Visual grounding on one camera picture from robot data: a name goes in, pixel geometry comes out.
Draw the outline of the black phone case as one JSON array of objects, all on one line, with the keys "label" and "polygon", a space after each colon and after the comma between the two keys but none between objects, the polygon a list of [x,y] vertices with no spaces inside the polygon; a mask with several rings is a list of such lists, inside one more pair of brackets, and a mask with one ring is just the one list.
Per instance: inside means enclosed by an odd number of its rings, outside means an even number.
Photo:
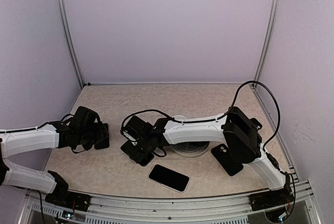
[{"label": "black phone case", "polygon": [[211,149],[211,154],[215,157],[217,162],[222,166],[222,168],[229,176],[235,176],[244,168],[241,163],[238,163],[232,159],[230,151],[225,144],[220,144],[213,147]]}]

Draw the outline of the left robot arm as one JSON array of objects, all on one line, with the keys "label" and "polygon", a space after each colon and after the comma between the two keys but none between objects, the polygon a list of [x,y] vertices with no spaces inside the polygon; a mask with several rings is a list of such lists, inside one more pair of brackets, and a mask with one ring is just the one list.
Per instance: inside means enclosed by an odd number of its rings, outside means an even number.
[{"label": "left robot arm", "polygon": [[74,114],[66,114],[59,121],[23,129],[1,130],[1,185],[28,188],[52,195],[61,205],[69,205],[73,194],[68,183],[54,171],[38,171],[18,165],[10,157],[42,149],[77,147],[106,149],[110,146],[109,126],[97,112],[79,106]]}]

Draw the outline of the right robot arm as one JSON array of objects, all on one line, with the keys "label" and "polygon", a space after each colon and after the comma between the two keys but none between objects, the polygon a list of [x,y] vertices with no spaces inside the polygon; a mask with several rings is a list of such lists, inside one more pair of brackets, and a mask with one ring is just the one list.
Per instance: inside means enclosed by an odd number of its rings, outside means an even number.
[{"label": "right robot arm", "polygon": [[284,187],[289,175],[279,168],[277,160],[269,153],[266,142],[259,134],[260,125],[249,119],[238,107],[230,107],[221,115],[188,119],[165,113],[154,124],[145,122],[135,112],[127,116],[121,134],[132,143],[128,156],[139,163],[141,159],[159,148],[182,143],[217,142],[227,146],[231,160],[249,165],[270,189],[267,201],[278,205],[287,197]]}]

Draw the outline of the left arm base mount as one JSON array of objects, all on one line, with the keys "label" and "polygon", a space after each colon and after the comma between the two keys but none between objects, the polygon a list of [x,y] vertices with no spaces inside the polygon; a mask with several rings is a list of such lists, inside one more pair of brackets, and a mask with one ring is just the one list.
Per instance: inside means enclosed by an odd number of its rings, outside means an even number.
[{"label": "left arm base mount", "polygon": [[91,202],[91,196],[88,194],[66,191],[65,193],[47,194],[45,201],[56,206],[87,212]]}]

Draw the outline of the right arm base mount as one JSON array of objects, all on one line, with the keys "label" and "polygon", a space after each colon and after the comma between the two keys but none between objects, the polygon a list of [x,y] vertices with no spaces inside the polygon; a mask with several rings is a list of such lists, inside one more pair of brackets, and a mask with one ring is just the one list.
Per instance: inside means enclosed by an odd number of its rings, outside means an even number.
[{"label": "right arm base mount", "polygon": [[252,211],[263,210],[294,201],[294,195],[285,190],[267,191],[249,196]]}]

